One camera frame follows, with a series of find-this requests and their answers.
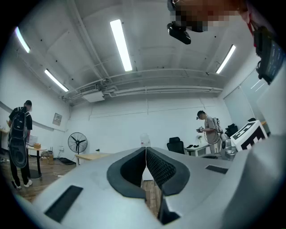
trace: white sneaker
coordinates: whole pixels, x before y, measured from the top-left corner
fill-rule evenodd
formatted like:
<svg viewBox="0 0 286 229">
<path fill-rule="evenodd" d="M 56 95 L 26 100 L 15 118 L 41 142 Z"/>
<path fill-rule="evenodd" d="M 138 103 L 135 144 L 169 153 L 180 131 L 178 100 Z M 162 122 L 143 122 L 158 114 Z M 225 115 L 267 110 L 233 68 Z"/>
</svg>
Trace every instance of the white sneaker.
<svg viewBox="0 0 286 229">
<path fill-rule="evenodd" d="M 28 181 L 27 184 L 24 184 L 24 187 L 28 188 L 33 184 L 33 182 L 31 180 Z"/>
<path fill-rule="evenodd" d="M 17 190 L 22 188 L 21 185 L 20 185 L 20 186 L 17 186 L 17 184 L 16 184 L 14 181 L 12 181 L 12 182 L 13 182 L 14 185 L 16 186 L 16 189 L 17 189 Z"/>
</svg>

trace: ceiling-mounted camera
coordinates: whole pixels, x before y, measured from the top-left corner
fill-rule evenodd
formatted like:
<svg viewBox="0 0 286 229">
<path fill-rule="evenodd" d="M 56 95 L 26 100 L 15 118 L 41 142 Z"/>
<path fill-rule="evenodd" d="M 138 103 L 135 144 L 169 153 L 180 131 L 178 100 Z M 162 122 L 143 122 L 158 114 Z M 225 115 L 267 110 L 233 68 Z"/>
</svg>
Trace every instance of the ceiling-mounted camera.
<svg viewBox="0 0 286 229">
<path fill-rule="evenodd" d="M 186 32 L 187 27 L 177 26 L 176 22 L 172 21 L 171 23 L 167 24 L 167 29 L 170 36 L 178 39 L 186 45 L 189 45 L 191 43 L 191 38 Z"/>
</svg>

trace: box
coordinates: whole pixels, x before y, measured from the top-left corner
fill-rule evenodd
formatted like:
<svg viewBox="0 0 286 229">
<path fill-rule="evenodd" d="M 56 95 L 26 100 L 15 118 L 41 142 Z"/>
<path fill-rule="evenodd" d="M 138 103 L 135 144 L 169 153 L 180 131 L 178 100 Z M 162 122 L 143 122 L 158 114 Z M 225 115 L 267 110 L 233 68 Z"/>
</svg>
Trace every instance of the box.
<svg viewBox="0 0 286 229">
<path fill-rule="evenodd" d="M 54 163 L 54 156 L 50 155 L 49 156 L 49 164 L 53 164 Z"/>
<path fill-rule="evenodd" d="M 35 144 L 34 144 L 34 148 L 36 148 L 36 149 L 41 148 L 41 144 L 35 143 Z"/>
<path fill-rule="evenodd" d="M 267 138 L 267 134 L 259 120 L 248 122 L 231 136 L 231 140 L 236 146 L 237 151 L 251 149 L 255 143 Z"/>
<path fill-rule="evenodd" d="M 42 157 L 42 161 L 43 161 L 43 163 L 48 164 L 48 158 L 47 157 Z"/>
</svg>

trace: air conditioner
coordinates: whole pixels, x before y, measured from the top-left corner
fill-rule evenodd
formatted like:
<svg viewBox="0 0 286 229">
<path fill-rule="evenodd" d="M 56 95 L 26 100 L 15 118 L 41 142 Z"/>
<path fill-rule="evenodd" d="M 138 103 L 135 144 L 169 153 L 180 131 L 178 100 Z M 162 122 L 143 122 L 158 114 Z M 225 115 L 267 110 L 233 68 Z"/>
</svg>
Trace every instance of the air conditioner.
<svg viewBox="0 0 286 229">
<path fill-rule="evenodd" d="M 98 91 L 99 91 L 98 85 L 91 85 L 91 86 L 88 86 L 86 88 L 80 89 L 80 93 L 83 95 L 88 94 L 88 93 L 92 93 L 92 92 L 98 92 Z"/>
<path fill-rule="evenodd" d="M 97 91 L 97 92 L 85 94 L 82 97 L 85 98 L 89 102 L 97 102 L 97 101 L 105 100 L 103 96 L 104 94 L 101 91 Z"/>
</svg>

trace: backpack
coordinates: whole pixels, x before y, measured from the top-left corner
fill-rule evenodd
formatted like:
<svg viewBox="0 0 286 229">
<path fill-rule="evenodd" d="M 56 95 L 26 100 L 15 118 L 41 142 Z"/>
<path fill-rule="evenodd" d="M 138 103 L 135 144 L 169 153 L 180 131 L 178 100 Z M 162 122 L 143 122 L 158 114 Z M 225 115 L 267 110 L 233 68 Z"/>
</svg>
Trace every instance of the backpack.
<svg viewBox="0 0 286 229">
<path fill-rule="evenodd" d="M 9 132 L 9 153 L 14 165 L 19 168 L 24 168 L 27 163 L 25 144 L 25 138 L 27 136 L 26 113 L 26 107 L 22 109 L 18 107 Z"/>
<path fill-rule="evenodd" d="M 216 132 L 222 134 L 223 133 L 223 129 L 220 127 L 219 119 L 213 118 L 213 121 L 214 121 L 214 126 L 215 126 Z"/>
</svg>

